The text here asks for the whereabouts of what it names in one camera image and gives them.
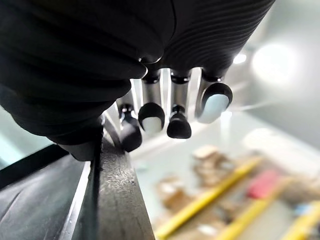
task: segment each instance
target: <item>floor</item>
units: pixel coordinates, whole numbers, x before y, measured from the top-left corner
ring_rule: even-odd
[[[188,193],[197,193],[199,182],[192,170],[192,152],[205,144],[219,147],[230,158],[259,151],[289,172],[298,171],[306,176],[320,170],[319,151],[247,113],[233,112],[232,116],[229,114],[211,125],[192,123],[191,127],[192,137],[186,141],[166,139],[161,134],[152,141],[143,143],[141,148],[131,154],[151,222],[164,211],[155,189],[155,185],[163,177],[177,175],[183,180]],[[280,154],[274,152],[274,145],[280,145]],[[252,230],[265,230],[270,227],[266,223],[274,223],[275,219],[272,231],[269,231],[269,235],[264,235],[263,239],[277,239],[292,222],[291,211],[281,202],[272,204],[239,239],[258,239],[255,235],[257,231]]]

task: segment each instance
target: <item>black surface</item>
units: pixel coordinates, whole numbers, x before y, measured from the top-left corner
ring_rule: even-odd
[[[58,145],[50,145],[0,170],[0,190],[67,155]]]
[[[159,59],[174,28],[170,0],[3,0],[0,104],[61,143],[144,76],[139,59]]]
[[[176,113],[170,118],[166,134],[173,139],[188,139],[191,137],[191,127],[186,117]]]
[[[161,60],[149,68],[187,71],[202,67],[211,76],[223,76],[273,3],[274,0],[174,0],[175,34]]]
[[[142,144],[142,136],[138,120],[132,116],[132,108],[121,112],[122,129],[119,135],[122,148],[128,153],[137,149]]]
[[[160,75],[160,70],[148,71],[141,80],[143,80],[145,84],[155,84],[160,81]]]
[[[228,85],[226,85],[222,82],[213,83],[202,94],[203,97],[202,97],[202,101],[201,101],[201,107],[202,107],[201,110],[203,110],[203,108],[205,107],[208,98],[210,98],[211,96],[213,96],[215,94],[221,94],[221,95],[225,95],[228,97],[229,103],[226,107],[229,107],[229,105],[231,104],[232,99],[234,97],[232,90]]]
[[[1,240],[59,239],[84,163],[70,155],[55,160],[0,191]]]
[[[165,113],[162,107],[160,107],[158,104],[154,102],[148,102],[145,105],[143,105],[140,108],[139,114],[138,114],[138,120],[140,123],[140,126],[143,130],[145,130],[142,121],[146,118],[150,117],[157,117],[161,121],[161,128],[164,128],[165,125]]]

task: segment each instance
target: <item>robotic hand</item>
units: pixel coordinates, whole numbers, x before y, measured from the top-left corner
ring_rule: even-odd
[[[150,134],[164,128],[159,70],[169,68],[167,134],[189,138],[190,70],[202,68],[195,116],[211,123],[232,101],[218,79],[273,2],[3,0],[0,104],[25,130],[69,150],[101,137],[100,116],[118,99],[129,152],[142,141],[138,123]],[[139,111],[124,97],[130,79],[142,79]]]

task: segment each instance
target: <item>gray surface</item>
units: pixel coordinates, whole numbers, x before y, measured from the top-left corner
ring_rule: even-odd
[[[320,1],[278,0],[270,15],[266,38],[269,79],[252,75],[252,104],[271,102],[250,113],[320,148]]]
[[[176,84],[173,81],[171,82],[171,110],[173,106],[179,105],[184,107],[185,112],[188,111],[188,89],[189,82],[186,81],[183,84]]]
[[[283,201],[277,200],[258,216],[237,240],[280,240],[294,220],[293,210]]]
[[[0,191],[0,240],[57,240],[84,166],[70,155]]]
[[[8,164],[0,157],[0,170],[4,169]]]
[[[59,240],[72,240],[73,238],[76,225],[77,225],[77,220],[81,211],[81,206],[84,200],[84,196],[85,196],[85,192],[88,184],[88,176],[91,170],[90,165],[91,165],[91,162],[89,161],[86,161],[84,163],[82,174],[79,179],[76,191],[74,193],[68,215],[65,219],[63,228],[61,230]]]
[[[141,86],[144,104],[155,103],[162,106],[162,89],[160,88],[160,81],[157,81],[156,83],[146,83],[145,81],[141,81]]]
[[[104,142],[101,168],[99,240],[106,237],[109,240],[154,240],[137,177],[128,156]]]

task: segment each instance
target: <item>white wall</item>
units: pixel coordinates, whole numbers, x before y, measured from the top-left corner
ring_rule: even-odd
[[[320,148],[320,1],[277,0],[251,62],[250,113]]]
[[[0,107],[0,169],[10,165],[52,142],[22,129],[11,115]]]

